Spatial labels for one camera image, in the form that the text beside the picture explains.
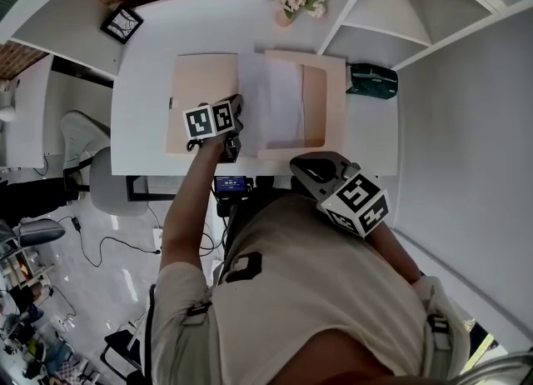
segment vase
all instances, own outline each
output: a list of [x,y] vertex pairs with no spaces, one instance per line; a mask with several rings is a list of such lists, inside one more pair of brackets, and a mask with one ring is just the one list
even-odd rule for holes
[[288,27],[291,25],[292,21],[294,21],[294,16],[295,15],[293,14],[292,17],[288,17],[283,9],[276,10],[276,13],[274,14],[276,23],[280,27]]

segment black pants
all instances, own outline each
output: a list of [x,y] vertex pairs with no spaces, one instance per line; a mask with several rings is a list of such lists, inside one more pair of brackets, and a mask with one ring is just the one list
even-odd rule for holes
[[77,195],[77,192],[65,191],[62,177],[11,185],[0,183],[0,219],[14,228],[22,218],[36,218],[53,212],[67,202],[77,200]]

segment white paper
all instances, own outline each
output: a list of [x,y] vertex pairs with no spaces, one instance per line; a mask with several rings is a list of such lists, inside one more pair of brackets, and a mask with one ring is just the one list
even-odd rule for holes
[[305,146],[303,66],[259,54],[238,55],[241,156],[262,149]]

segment gray wall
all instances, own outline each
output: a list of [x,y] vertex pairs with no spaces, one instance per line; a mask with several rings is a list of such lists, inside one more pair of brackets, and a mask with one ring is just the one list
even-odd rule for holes
[[400,70],[396,222],[530,336],[532,63],[528,10]]

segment forearm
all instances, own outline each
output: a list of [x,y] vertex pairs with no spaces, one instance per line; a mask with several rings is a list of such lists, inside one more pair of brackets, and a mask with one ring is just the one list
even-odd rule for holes
[[218,145],[206,145],[194,157],[165,218],[161,268],[177,261],[202,267],[198,252],[219,156]]
[[407,282],[415,283],[421,278],[415,261],[401,246],[395,235],[384,223],[380,223],[366,236],[366,241],[399,273]]

